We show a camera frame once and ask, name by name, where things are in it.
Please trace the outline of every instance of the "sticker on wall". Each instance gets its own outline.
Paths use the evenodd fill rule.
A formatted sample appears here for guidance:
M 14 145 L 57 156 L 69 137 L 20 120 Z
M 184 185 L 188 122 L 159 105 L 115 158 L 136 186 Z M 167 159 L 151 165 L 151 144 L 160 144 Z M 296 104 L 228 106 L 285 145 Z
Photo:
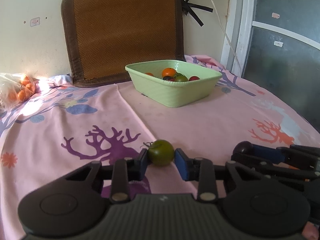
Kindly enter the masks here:
M 278 46 L 278 47 L 282 47 L 283 42 L 281 42 L 281 41 L 275 41 L 275 42 L 273 43 L 273 45 Z
M 30 27 L 36 26 L 40 24 L 40 17 L 33 18 L 30 21 Z
M 280 18 L 280 14 L 272 13 L 272 17 L 273 17 L 273 18 L 276 18 L 276 19 L 279 19 L 279 18 Z

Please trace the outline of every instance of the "green tomato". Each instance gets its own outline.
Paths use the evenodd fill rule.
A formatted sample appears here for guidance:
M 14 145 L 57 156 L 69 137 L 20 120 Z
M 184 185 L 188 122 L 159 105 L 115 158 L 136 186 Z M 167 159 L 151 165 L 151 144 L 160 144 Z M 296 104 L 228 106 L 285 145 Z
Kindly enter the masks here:
M 148 149 L 148 158 L 156 166 L 169 165 L 174 159 L 174 148 L 166 140 L 156 140 Z
M 188 78 L 186 76 L 178 76 L 176 77 L 175 82 L 187 82 Z
M 183 76 L 181 73 L 175 73 L 175 75 L 173 76 L 173 78 L 179 77 L 179 76 Z

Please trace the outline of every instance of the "purple deer print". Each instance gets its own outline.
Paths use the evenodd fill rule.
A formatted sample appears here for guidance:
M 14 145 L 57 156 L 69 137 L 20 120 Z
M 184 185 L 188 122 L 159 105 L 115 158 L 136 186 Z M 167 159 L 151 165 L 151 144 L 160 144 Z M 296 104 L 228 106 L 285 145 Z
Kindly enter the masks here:
M 98 126 L 93 125 L 92 131 L 88 131 L 88 134 L 86 134 L 86 137 L 92 136 L 92 141 L 89 141 L 89 139 L 86 139 L 85 142 L 94 147 L 96 150 L 95 155 L 85 155 L 80 152 L 75 151 L 71 146 L 71 141 L 74 138 L 67 139 L 64 137 L 64 140 L 66 141 L 66 144 L 64 145 L 61 143 L 61 146 L 68 150 L 69 153 L 72 155 L 75 155 L 80 158 L 80 160 L 100 160 L 101 162 L 109 160 L 110 164 L 114 164 L 117 159 L 123 159 L 125 157 L 132 157 L 135 158 L 138 156 L 138 152 L 134 150 L 133 148 L 126 147 L 124 144 L 130 143 L 135 141 L 140 133 L 138 133 L 136 136 L 131 137 L 129 129 L 125 130 L 125 135 L 127 137 L 127 140 L 124 141 L 124 135 L 120 137 L 120 139 L 117 139 L 122 134 L 122 131 L 117 131 L 116 128 L 112 127 L 113 136 L 107 137 L 103 130 L 101 130 Z M 109 149 L 101 149 L 101 144 L 103 141 L 106 140 L 111 144 L 111 147 Z M 150 191 L 150 185 L 149 181 L 146 177 L 143 178 L 142 181 L 130 181 L 130 197 L 133 198 L 137 193 L 151 193 Z M 103 188 L 101 192 L 101 196 L 103 197 L 109 197 L 110 195 L 110 186 L 106 186 Z

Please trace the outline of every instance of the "red flower print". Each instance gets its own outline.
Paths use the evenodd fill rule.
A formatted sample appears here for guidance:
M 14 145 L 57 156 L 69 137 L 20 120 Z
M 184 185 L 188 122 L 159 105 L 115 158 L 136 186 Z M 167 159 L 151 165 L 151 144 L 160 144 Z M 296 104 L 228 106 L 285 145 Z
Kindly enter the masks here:
M 15 167 L 14 165 L 17 163 L 18 158 L 13 153 L 4 153 L 0 155 L 0 160 L 3 166 Z

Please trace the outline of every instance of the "purple antler print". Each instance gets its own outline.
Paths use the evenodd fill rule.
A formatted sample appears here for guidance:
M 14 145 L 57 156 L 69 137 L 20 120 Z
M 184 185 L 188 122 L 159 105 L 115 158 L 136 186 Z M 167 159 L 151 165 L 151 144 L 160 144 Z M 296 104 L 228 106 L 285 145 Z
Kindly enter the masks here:
M 122 131 L 117 131 L 114 127 L 111 128 L 113 131 L 112 137 L 107 137 L 104 131 L 96 125 L 94 125 L 93 128 L 94 129 L 92 129 L 92 131 L 88 131 L 88 134 L 85 135 L 86 137 L 92 136 L 92 141 L 86 139 L 85 142 L 87 143 L 87 145 L 90 145 L 95 149 L 95 155 L 85 155 L 74 150 L 71 146 L 71 141 L 74 139 L 73 137 L 70 139 L 64 137 L 66 144 L 61 143 L 61 146 L 67 149 L 69 153 L 78 156 L 80 160 L 94 160 L 101 158 L 100 161 L 105 161 L 109 159 L 110 164 L 114 164 L 117 159 L 122 159 L 124 157 L 134 158 L 138 155 L 138 153 L 134 149 L 126 147 L 124 146 L 124 144 L 135 141 L 139 137 L 140 133 L 138 133 L 134 137 L 131 137 L 129 129 L 126 129 L 125 136 L 127 137 L 127 139 L 124 140 L 123 135 L 118 140 L 117 137 L 122 134 Z M 103 141 L 109 142 L 111 144 L 111 147 L 109 149 L 101 149 L 101 144 L 103 143 Z
M 254 93 L 251 93 L 251 92 L 249 92 L 249 91 L 247 91 L 247 90 L 245 90 L 245 89 L 243 89 L 241 87 L 238 87 L 238 85 L 236 85 L 236 80 L 238 78 L 237 76 L 234 76 L 233 77 L 233 81 L 231 81 L 231 80 L 228 79 L 227 74 L 220 67 L 219 67 L 219 72 L 222 74 L 222 78 L 219 79 L 219 81 L 218 81 L 219 85 L 225 85 L 225 86 L 227 86 L 229 88 L 233 88 L 233 89 L 245 92 L 246 94 L 248 94 L 250 96 L 253 96 L 253 97 L 256 96 Z
M 71 141 L 74 138 L 67 139 L 64 137 L 66 144 L 61 143 L 61 146 L 67 149 L 68 152 L 72 155 L 79 157 L 80 160 L 99 159 L 101 162 L 103 162 L 109 159 L 110 164 L 114 164 L 117 159 L 123 159 L 124 157 L 135 158 L 136 156 L 138 156 L 138 152 L 136 152 L 133 148 L 124 146 L 124 144 L 137 140 L 140 133 L 138 133 L 134 137 L 131 137 L 130 130 L 126 129 L 125 136 L 127 137 L 127 139 L 124 140 L 125 136 L 123 135 L 118 140 L 117 137 L 122 134 L 122 131 L 117 131 L 117 129 L 114 127 L 112 127 L 111 129 L 113 131 L 112 137 L 107 137 L 105 132 L 96 125 L 94 125 L 93 129 L 91 131 L 88 131 L 88 134 L 85 135 L 86 137 L 92 136 L 92 141 L 86 139 L 85 142 L 87 143 L 87 145 L 90 145 L 95 149 L 95 155 L 85 155 L 75 151 L 71 146 Z M 101 149 L 101 144 L 103 143 L 103 141 L 109 142 L 111 144 L 111 147 L 105 150 Z M 130 181 L 129 184 L 131 198 L 133 198 L 137 193 L 151 193 L 149 181 L 146 177 L 144 177 L 142 181 Z M 110 186 L 106 186 L 103 188 L 101 196 L 109 197 L 109 195 Z

